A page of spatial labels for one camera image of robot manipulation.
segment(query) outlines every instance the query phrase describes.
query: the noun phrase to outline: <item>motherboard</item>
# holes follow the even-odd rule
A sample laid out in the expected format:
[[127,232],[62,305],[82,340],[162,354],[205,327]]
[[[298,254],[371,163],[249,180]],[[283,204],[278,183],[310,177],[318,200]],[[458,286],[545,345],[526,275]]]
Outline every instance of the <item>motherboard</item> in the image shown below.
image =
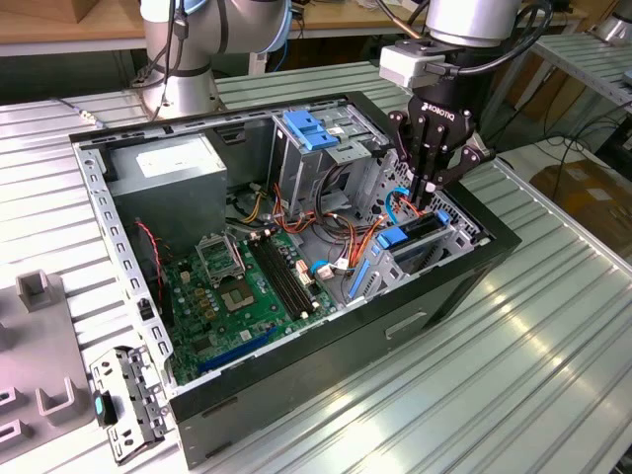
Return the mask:
[[336,312],[327,290],[303,266],[283,231],[256,240],[202,240],[195,252],[166,265],[173,305],[167,330],[178,384]]

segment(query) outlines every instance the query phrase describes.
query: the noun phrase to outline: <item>slotted metal table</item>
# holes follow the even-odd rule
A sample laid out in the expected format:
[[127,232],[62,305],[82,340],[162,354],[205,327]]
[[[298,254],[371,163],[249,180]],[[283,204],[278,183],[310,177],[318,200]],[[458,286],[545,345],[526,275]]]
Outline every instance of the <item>slotted metal table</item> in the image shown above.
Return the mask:
[[632,44],[612,46],[589,33],[545,36],[513,62],[485,111],[484,126],[489,126],[496,115],[530,52],[542,57],[544,62],[515,104],[517,109],[533,96],[553,67],[563,70],[592,91],[578,113],[580,119],[573,129],[578,129],[591,118],[591,111],[601,99],[607,99],[615,106],[632,102],[632,87],[623,81],[623,73],[632,70]]
[[[408,101],[368,63],[219,88],[231,108],[352,90],[385,112]],[[146,120],[127,92],[71,102],[109,126]],[[67,140],[89,128],[56,102],[0,108],[0,284],[60,274],[86,367],[140,344]],[[502,164],[464,184],[522,239],[515,253],[448,320],[195,472],[608,472],[632,442],[632,270]],[[96,422],[0,467],[185,469],[173,432],[116,467]]]

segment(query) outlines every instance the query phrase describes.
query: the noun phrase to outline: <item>cardboard box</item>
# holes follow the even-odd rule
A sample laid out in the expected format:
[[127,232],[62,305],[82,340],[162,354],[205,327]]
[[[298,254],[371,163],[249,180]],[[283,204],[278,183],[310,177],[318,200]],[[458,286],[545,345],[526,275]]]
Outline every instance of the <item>cardboard box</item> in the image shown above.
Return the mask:
[[79,23],[99,0],[0,0],[0,10]]
[[[551,198],[559,165],[531,184]],[[556,203],[622,258],[632,258],[632,183],[592,160],[564,165]]]

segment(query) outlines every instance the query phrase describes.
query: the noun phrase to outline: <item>yellow wire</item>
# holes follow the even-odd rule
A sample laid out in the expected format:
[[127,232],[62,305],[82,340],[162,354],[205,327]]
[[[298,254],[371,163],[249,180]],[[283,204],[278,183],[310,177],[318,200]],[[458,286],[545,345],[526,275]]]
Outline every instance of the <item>yellow wire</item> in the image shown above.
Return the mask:
[[257,216],[259,215],[259,205],[261,204],[261,198],[262,198],[262,194],[257,193],[257,201],[255,202],[255,207],[253,208],[253,211],[248,217],[246,217],[245,219],[242,219],[243,223],[250,224],[253,220],[257,218]]

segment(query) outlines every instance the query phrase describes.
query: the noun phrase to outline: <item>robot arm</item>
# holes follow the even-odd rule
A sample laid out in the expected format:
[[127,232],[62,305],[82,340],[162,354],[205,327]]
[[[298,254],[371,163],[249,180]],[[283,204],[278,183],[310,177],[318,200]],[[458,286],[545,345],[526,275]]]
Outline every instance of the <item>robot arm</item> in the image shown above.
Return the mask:
[[140,13],[150,64],[136,87],[164,119],[213,110],[213,54],[279,49],[291,25],[290,0],[142,0]]
[[[382,0],[378,4],[387,9]],[[518,13],[519,5],[520,0],[432,0],[428,38],[415,34],[382,49],[380,76],[413,92],[408,111],[392,112],[389,119],[399,159],[414,175],[410,196],[416,205],[425,206],[436,190],[494,158],[476,133],[493,73],[527,51],[552,18],[546,0]],[[541,24],[506,51],[503,41],[527,15],[527,29],[532,26],[538,10],[544,12]],[[458,164],[448,168],[459,147]]]

